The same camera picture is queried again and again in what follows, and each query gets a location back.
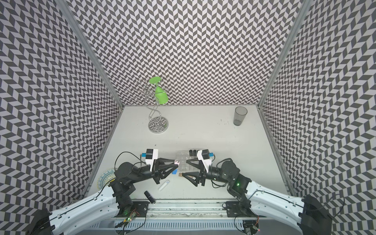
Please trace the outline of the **clear acrylic lipstick organizer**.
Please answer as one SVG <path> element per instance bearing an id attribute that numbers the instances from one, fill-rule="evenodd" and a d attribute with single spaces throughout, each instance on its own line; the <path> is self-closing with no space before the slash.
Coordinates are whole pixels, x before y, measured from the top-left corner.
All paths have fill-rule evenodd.
<path id="1" fill-rule="evenodd" d="M 176 159 L 180 161 L 180 165 L 178 167 L 178 173 L 184 173 L 184 172 L 194 172 L 198 171 L 197 168 L 191 167 L 188 164 L 186 164 L 186 160 L 194 159 L 196 156 L 190 156 L 189 150 L 182 150 L 176 152 Z"/>

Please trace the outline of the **pink blue gradient lipstick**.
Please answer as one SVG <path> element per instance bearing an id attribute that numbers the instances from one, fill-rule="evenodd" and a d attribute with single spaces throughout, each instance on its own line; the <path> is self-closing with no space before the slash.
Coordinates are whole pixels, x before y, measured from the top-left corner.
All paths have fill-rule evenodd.
<path id="1" fill-rule="evenodd" d="M 176 175 L 177 174 L 177 171 L 178 171 L 178 167 L 180 165 L 180 161 L 179 160 L 175 160 L 174 161 L 174 166 L 175 166 L 175 169 L 174 171 L 172 172 L 173 175 Z"/>

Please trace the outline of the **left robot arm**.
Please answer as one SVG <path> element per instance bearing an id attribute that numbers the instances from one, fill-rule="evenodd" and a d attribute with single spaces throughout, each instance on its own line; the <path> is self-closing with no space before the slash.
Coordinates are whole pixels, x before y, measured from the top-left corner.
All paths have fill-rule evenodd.
<path id="1" fill-rule="evenodd" d="M 26 227 L 27 235 L 74 235 L 102 220 L 130 214 L 133 201 L 130 195 L 135 183 L 153 179 L 156 184 L 179 166 L 178 160 L 153 159 L 151 164 L 137 167 L 122 163 L 115 178 L 99 192 L 66 207 L 49 212 L 37 210 Z"/>

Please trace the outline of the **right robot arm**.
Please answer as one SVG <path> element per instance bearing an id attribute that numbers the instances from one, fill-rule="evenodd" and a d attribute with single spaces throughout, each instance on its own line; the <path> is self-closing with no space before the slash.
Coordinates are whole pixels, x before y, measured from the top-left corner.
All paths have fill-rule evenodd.
<path id="1" fill-rule="evenodd" d="M 228 193 L 257 216 L 277 220 L 303 235 L 332 233 L 334 217 L 311 195 L 300 198 L 266 188 L 243 176 L 231 159 L 224 160 L 220 167 L 213 166 L 211 160 L 199 158 L 187 160 L 186 163 L 199 170 L 182 174 L 192 184 L 204 185 L 206 180 L 225 183 Z"/>

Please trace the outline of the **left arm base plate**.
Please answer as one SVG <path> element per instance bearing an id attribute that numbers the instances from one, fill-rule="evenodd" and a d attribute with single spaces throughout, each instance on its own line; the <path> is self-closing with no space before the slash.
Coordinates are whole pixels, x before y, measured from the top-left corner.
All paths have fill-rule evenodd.
<path id="1" fill-rule="evenodd" d="M 115 213 L 114 217 L 130 217 L 134 212 L 136 213 L 136 217 L 146 217 L 149 205 L 149 201 L 134 201 L 132 205 L 121 207 L 119 212 Z"/>

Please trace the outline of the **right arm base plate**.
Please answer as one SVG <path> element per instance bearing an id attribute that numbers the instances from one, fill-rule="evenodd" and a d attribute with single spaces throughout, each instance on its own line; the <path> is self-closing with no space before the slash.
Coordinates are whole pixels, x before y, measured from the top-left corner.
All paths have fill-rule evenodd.
<path id="1" fill-rule="evenodd" d="M 254 217 L 257 218 L 258 216 L 254 214 L 250 208 L 246 208 L 244 205 L 239 203 L 238 201 L 226 201 L 222 204 L 223 209 L 227 213 L 227 217 L 235 218 L 235 217 Z"/>

